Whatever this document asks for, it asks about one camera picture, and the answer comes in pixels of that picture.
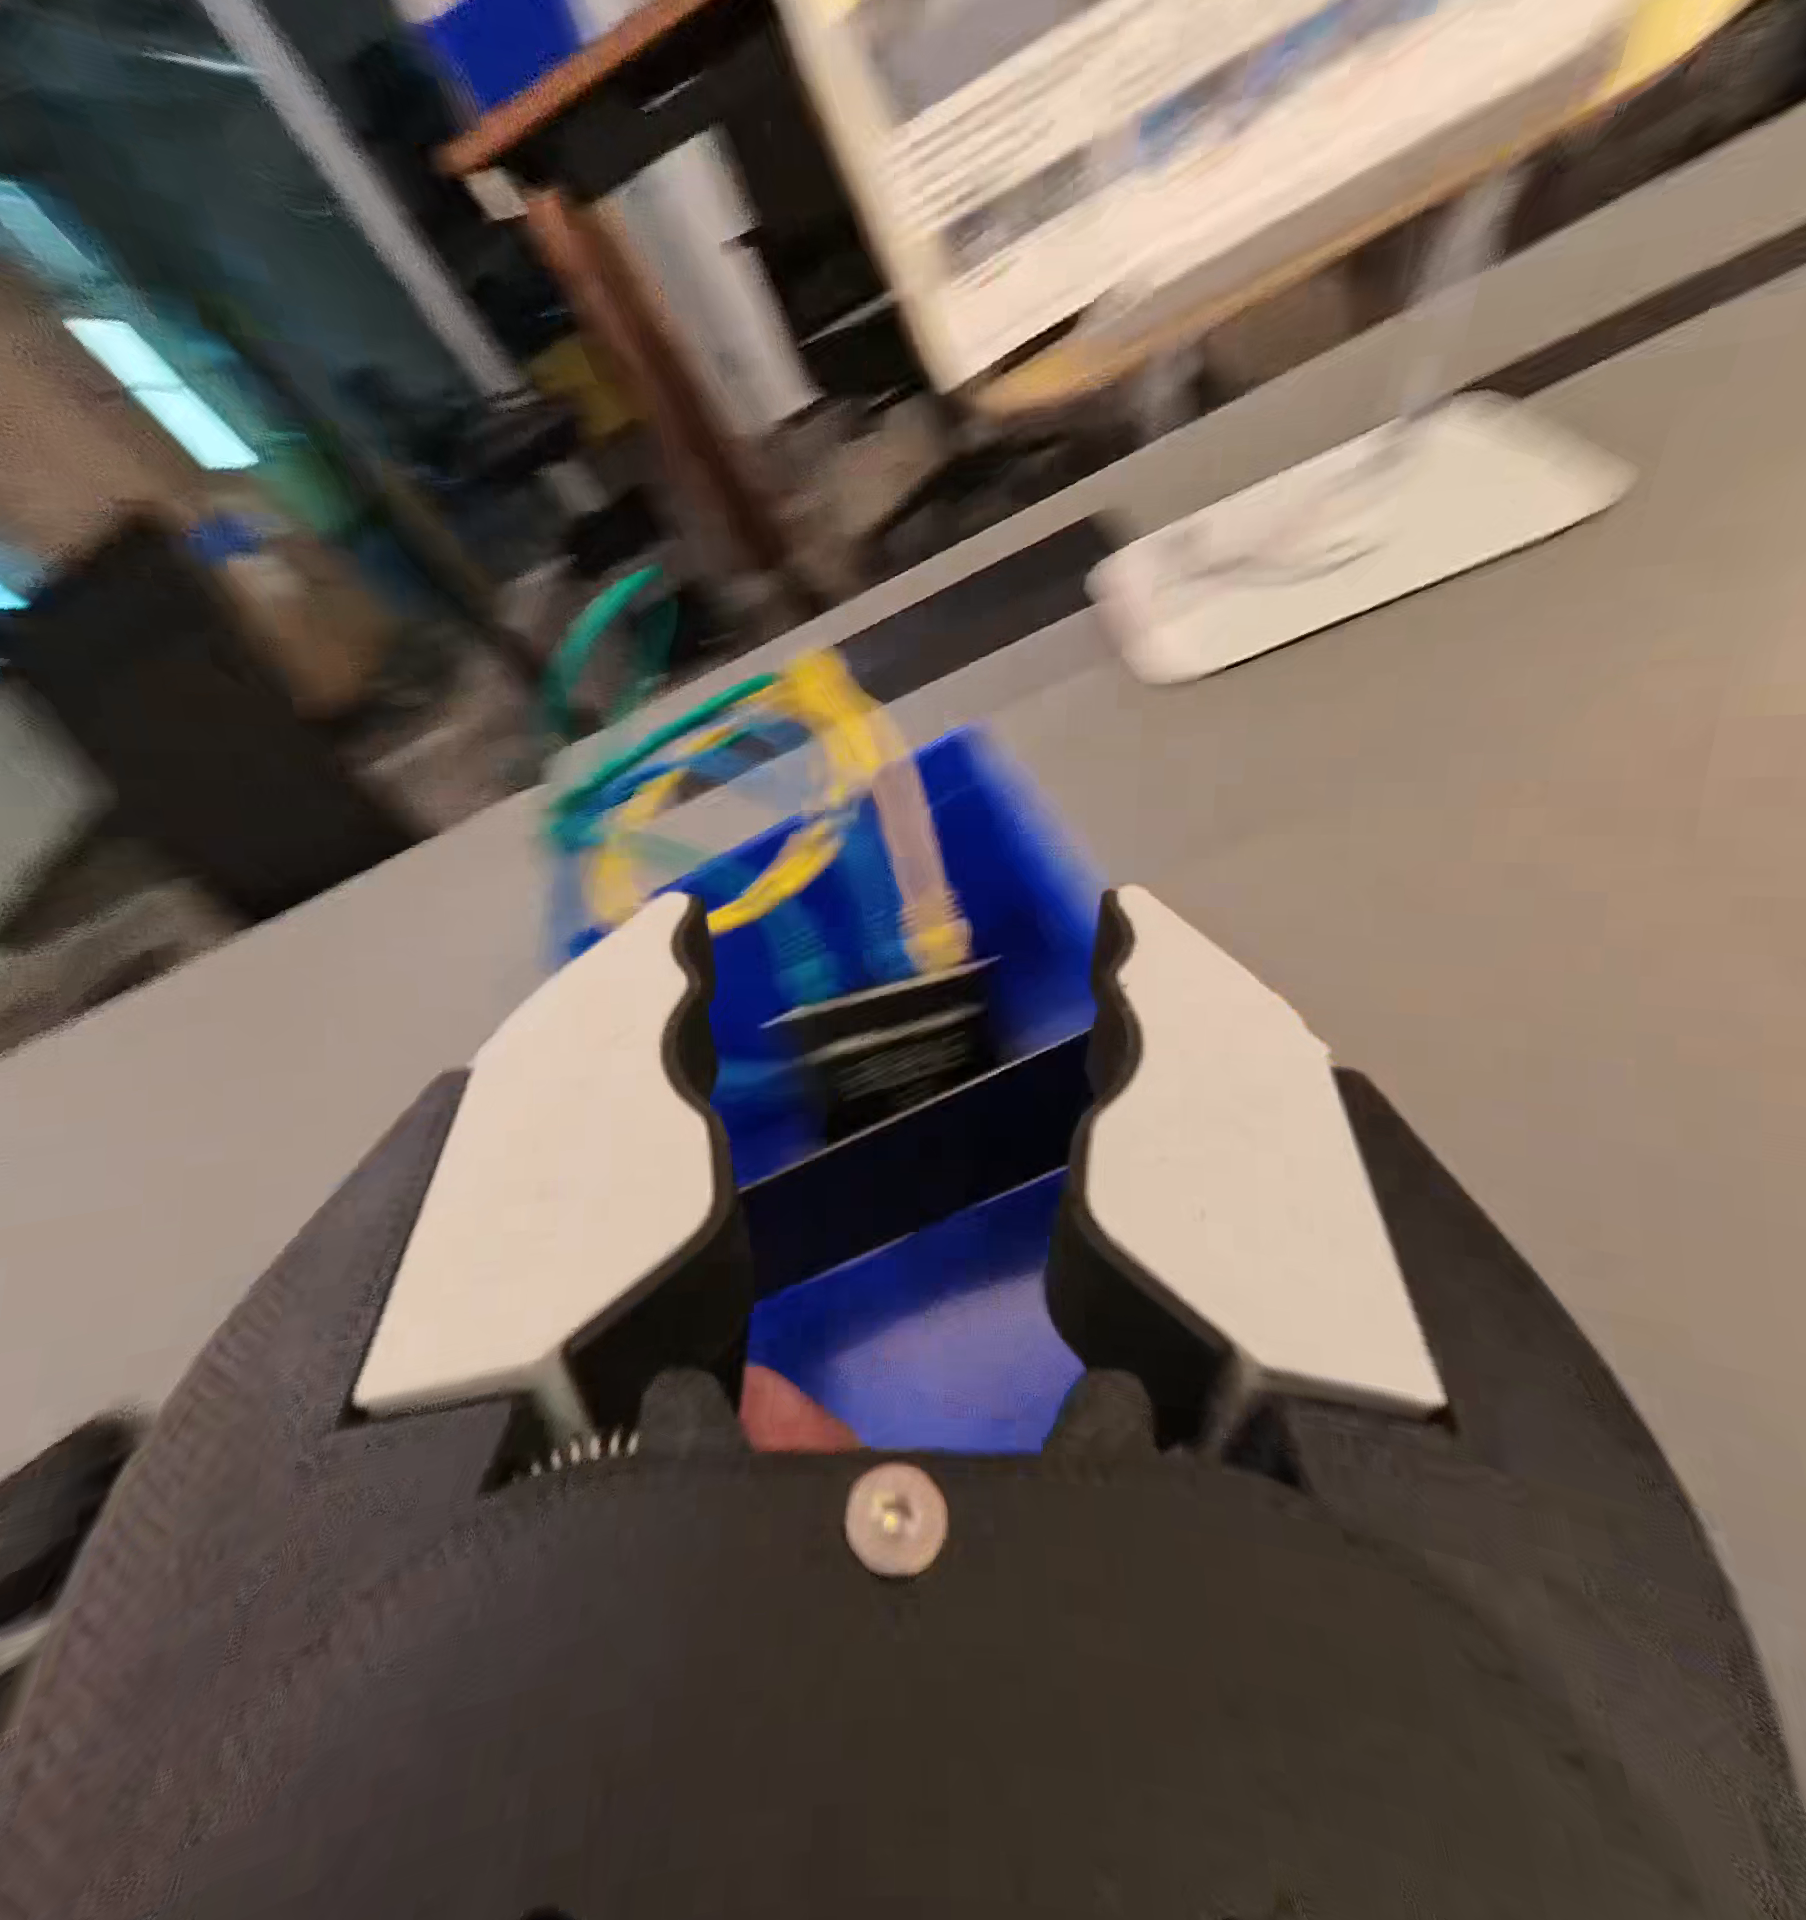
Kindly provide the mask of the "blue plastic bin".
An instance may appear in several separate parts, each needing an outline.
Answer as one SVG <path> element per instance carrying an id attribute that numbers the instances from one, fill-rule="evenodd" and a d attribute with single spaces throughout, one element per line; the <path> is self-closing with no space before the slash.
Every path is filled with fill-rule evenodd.
<path id="1" fill-rule="evenodd" d="M 872 810 L 767 933 L 714 939 L 714 1106 L 749 1226 L 749 1356 L 877 1449 L 1033 1452 L 1079 1375 L 1043 1301 L 1062 1172 L 1088 1106 L 1089 958 L 1102 880 L 1033 781 L 982 728 L 916 756 L 945 871 L 994 958 L 1000 1066 L 825 1144 L 762 1038 L 795 989 L 890 984 L 890 875 Z"/>

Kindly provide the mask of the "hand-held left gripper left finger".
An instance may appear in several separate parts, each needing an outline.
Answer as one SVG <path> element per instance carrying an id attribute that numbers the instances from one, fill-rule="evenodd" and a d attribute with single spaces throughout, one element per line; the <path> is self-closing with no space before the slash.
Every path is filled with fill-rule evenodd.
<path id="1" fill-rule="evenodd" d="M 504 1462 L 600 1462 L 647 1445 L 655 1380 L 740 1412 L 754 1268 L 711 1000 L 705 908 L 662 894 L 473 1055 L 353 1416 L 494 1405 Z"/>

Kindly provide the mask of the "brown wooden table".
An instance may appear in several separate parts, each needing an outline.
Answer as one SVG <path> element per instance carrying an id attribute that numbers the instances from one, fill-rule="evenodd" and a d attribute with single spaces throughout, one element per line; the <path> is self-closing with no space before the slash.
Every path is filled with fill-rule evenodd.
<path id="1" fill-rule="evenodd" d="M 675 146 L 711 130 L 686 95 L 770 29 L 770 5 L 637 5 L 433 152 L 436 173 L 474 190 L 504 173 L 526 193 L 531 247 L 577 322 L 591 330 L 655 437 L 666 472 L 726 554 L 773 581 L 791 609 L 820 611 L 787 526 L 751 455 L 692 371 L 662 281 L 640 264 L 612 193 Z"/>

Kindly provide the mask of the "white stand base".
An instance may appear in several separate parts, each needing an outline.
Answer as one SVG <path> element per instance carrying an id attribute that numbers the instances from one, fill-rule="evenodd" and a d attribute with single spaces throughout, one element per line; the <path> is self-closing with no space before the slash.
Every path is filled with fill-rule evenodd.
<path id="1" fill-rule="evenodd" d="M 1448 397 L 1131 541 L 1088 590 L 1128 670 L 1189 686 L 1556 541 L 1637 478 L 1526 402 Z"/>

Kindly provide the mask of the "black ethernet splitter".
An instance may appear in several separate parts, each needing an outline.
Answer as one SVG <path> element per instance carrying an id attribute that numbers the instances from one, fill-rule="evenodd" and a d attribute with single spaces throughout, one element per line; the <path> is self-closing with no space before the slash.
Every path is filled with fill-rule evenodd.
<path id="1" fill-rule="evenodd" d="M 842 1144 L 1000 1066 L 994 958 L 800 1004 L 761 1035 L 795 1067 L 820 1138 Z"/>

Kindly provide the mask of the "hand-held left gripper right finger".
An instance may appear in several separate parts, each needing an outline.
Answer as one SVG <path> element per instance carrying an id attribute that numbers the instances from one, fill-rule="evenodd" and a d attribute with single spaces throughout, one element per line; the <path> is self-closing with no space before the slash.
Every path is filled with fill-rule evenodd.
<path id="1" fill-rule="evenodd" d="M 1329 1048 L 1146 886 L 1103 894 L 1089 985 L 1045 1254 L 1083 1369 L 1134 1380 L 1161 1449 L 1227 1445 L 1273 1399 L 1440 1416 Z"/>

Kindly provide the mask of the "printed instruction sheet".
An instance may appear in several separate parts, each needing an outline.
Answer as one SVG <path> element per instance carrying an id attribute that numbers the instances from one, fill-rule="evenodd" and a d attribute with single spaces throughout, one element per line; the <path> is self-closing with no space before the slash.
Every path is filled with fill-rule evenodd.
<path id="1" fill-rule="evenodd" d="M 1613 2 L 775 5 L 933 387 L 1234 294 L 1550 130 Z"/>

